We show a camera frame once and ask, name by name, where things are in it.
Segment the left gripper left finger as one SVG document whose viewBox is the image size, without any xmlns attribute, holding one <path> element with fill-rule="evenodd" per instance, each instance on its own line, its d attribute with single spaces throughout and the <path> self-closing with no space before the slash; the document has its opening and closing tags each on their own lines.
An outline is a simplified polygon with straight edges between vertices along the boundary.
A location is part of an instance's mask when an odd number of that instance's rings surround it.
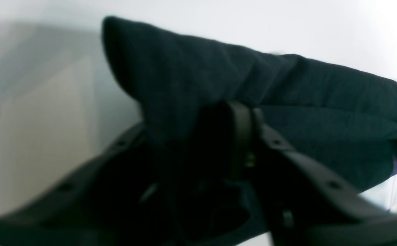
<svg viewBox="0 0 397 246">
<path fill-rule="evenodd" d="M 158 197 L 139 123 L 50 190 L 0 216 L 0 246 L 159 246 Z"/>
</svg>

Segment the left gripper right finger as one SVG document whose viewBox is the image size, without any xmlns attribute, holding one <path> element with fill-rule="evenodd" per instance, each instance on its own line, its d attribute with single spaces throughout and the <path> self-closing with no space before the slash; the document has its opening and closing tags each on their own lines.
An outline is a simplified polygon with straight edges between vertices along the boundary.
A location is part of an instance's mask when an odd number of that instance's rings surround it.
<svg viewBox="0 0 397 246">
<path fill-rule="evenodd" d="M 228 102 L 229 177 L 251 185 L 275 246 L 397 246 L 397 214 L 299 153 L 259 109 Z"/>
</svg>

